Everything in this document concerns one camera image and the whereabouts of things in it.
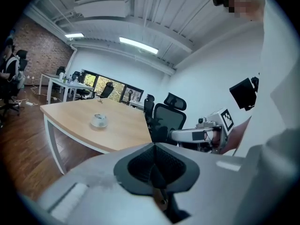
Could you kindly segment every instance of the window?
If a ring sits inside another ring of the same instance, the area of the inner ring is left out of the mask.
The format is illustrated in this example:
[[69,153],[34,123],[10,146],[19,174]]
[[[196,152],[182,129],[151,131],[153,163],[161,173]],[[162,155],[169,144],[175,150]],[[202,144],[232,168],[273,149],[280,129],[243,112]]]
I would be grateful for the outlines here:
[[118,82],[116,80],[110,79],[108,77],[101,76],[99,74],[95,74],[89,71],[85,71],[84,83],[94,87],[95,92],[100,95],[104,90],[106,84],[108,82],[113,83],[113,91],[109,95],[109,99],[114,100],[120,103],[127,103],[129,97],[129,91],[132,90],[131,100],[140,101],[143,95],[143,90],[130,86],[128,84]]

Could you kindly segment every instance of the black monitor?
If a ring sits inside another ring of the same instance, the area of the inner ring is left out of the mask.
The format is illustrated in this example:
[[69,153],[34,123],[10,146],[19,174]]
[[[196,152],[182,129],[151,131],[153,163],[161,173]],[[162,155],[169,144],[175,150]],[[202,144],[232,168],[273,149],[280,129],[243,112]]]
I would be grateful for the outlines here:
[[229,91],[240,109],[245,108],[247,111],[254,106],[256,94],[249,78],[246,78],[244,81],[236,84],[230,88]]

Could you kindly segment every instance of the desk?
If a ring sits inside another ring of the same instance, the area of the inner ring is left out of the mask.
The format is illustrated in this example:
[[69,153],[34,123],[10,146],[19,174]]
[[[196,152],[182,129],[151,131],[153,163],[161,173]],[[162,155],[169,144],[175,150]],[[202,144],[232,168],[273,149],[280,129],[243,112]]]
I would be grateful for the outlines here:
[[134,101],[134,100],[129,101],[129,106],[139,107],[142,110],[144,110],[144,103],[140,103],[140,102],[137,102],[137,101]]
[[91,91],[93,91],[95,89],[93,87],[90,87],[90,86],[87,86],[87,85],[80,85],[78,83],[70,83],[70,84],[68,84],[67,81],[66,81],[66,83],[64,83],[63,81],[59,80],[58,78],[51,78],[50,77],[50,79],[49,79],[49,85],[48,85],[48,92],[47,92],[47,101],[48,101],[48,104],[50,104],[50,102],[51,102],[51,91],[52,91],[52,84],[53,83],[56,83],[60,87],[64,87],[65,88],[63,102],[67,101],[67,96],[68,96],[68,90],[69,89],[70,89],[70,94],[71,94],[71,90],[75,89],[74,96],[73,96],[73,101],[75,101],[77,89],[85,89],[85,90],[91,90]]
[[55,75],[55,74],[50,74],[50,73],[42,73],[41,74],[41,80],[39,81],[39,88],[38,88],[38,94],[41,95],[41,88],[42,88],[42,81],[43,81],[43,77],[47,77],[47,78],[59,78],[59,75]]
[[[82,145],[102,153],[151,142],[143,112],[108,98],[103,99],[103,103],[97,99],[79,100],[43,105],[40,109],[44,113],[52,155],[63,174],[66,169],[57,149],[53,127]],[[107,116],[107,127],[95,128],[90,124],[96,113]]]

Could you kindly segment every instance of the ceiling light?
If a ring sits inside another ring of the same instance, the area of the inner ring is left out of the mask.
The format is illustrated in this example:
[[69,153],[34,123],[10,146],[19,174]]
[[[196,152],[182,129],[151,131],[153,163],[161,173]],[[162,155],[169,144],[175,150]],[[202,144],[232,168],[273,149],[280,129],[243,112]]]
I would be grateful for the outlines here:
[[67,38],[82,38],[84,35],[82,33],[66,34]]
[[147,51],[149,51],[151,53],[154,53],[154,54],[158,53],[158,50],[155,49],[155,48],[153,48],[153,47],[149,47],[149,46],[147,46],[145,44],[138,43],[136,41],[133,41],[133,40],[130,40],[130,39],[127,39],[127,38],[120,37],[120,42],[127,43],[127,44],[130,44],[130,45],[133,45],[133,46],[145,49],[145,50],[147,50]]

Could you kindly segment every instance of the white table leg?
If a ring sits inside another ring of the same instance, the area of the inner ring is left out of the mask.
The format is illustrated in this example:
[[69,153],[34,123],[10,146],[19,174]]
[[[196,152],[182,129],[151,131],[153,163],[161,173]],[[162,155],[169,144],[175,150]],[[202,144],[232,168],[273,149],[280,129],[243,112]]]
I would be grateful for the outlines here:
[[73,101],[75,101],[75,98],[76,98],[76,92],[77,92],[77,88],[75,88],[75,90],[74,90]]
[[65,93],[64,93],[64,100],[63,100],[63,102],[66,102],[67,101],[67,96],[68,96],[68,88],[67,87],[65,87]]
[[52,84],[53,84],[52,79],[49,79],[48,91],[47,91],[47,101],[48,101],[48,104],[51,103]]
[[39,81],[39,88],[38,88],[38,94],[39,95],[41,95],[42,81],[43,81],[43,74],[41,74],[41,79]]
[[49,147],[51,149],[52,156],[54,157],[54,160],[56,162],[56,165],[60,169],[60,172],[62,174],[66,174],[66,168],[61,160],[60,153],[58,152],[55,136],[54,136],[54,130],[53,130],[53,124],[49,122],[47,117],[44,115],[44,122],[45,122],[45,129],[46,129],[46,136],[48,140]]

